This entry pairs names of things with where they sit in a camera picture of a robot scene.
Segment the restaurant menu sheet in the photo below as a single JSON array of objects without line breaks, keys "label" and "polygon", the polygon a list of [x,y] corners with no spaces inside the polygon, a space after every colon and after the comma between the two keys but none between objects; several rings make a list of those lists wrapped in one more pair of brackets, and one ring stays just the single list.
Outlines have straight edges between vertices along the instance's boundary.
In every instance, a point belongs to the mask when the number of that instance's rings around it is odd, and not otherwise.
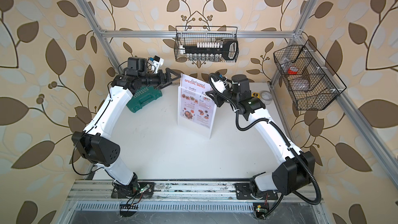
[{"label": "restaurant menu sheet", "polygon": [[210,84],[181,74],[178,98],[179,116],[210,130],[216,113],[214,101],[205,94],[210,90]]}]

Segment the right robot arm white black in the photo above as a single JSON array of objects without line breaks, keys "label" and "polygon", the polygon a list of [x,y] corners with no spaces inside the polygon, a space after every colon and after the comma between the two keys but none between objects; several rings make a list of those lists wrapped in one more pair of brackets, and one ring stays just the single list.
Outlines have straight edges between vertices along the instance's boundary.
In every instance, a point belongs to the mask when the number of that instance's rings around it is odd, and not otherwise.
[{"label": "right robot arm white black", "polygon": [[284,196],[294,194],[303,201],[317,204],[321,199],[320,187],[314,177],[315,157],[303,152],[274,122],[265,104],[252,95],[250,82],[245,75],[227,79],[220,73],[209,75],[211,90],[206,92],[217,107],[231,105],[235,125],[240,131],[255,128],[273,152],[278,167],[273,172],[263,172],[250,180],[254,196],[265,191],[277,191]]}]

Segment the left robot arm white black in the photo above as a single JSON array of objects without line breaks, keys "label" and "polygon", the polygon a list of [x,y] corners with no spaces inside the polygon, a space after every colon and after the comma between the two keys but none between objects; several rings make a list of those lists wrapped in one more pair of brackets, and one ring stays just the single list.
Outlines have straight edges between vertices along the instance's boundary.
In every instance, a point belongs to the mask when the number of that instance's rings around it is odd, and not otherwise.
[{"label": "left robot arm white black", "polygon": [[160,67],[164,60],[130,57],[127,67],[115,76],[108,96],[91,122],[83,131],[72,135],[74,149],[93,165],[105,172],[117,186],[132,190],[137,187],[137,176],[120,157],[120,146],[110,140],[112,131],[127,103],[143,87],[163,89],[181,78],[178,72]]}]

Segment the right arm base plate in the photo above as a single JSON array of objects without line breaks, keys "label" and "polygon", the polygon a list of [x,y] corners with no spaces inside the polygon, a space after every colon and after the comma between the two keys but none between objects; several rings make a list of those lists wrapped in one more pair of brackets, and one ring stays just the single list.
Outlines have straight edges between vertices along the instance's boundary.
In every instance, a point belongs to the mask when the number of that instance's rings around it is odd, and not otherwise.
[{"label": "right arm base plate", "polygon": [[278,200],[277,193],[272,190],[260,191],[254,183],[236,183],[236,197],[238,200]]}]

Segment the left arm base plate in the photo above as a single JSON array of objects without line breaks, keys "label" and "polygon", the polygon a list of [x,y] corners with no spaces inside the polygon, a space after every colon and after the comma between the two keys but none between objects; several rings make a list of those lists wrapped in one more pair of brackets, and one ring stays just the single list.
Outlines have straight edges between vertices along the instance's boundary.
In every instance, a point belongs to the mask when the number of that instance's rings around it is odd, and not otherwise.
[{"label": "left arm base plate", "polygon": [[129,199],[133,197],[150,197],[154,193],[154,182],[133,182],[131,185],[125,186],[113,183],[111,198],[113,199]]}]

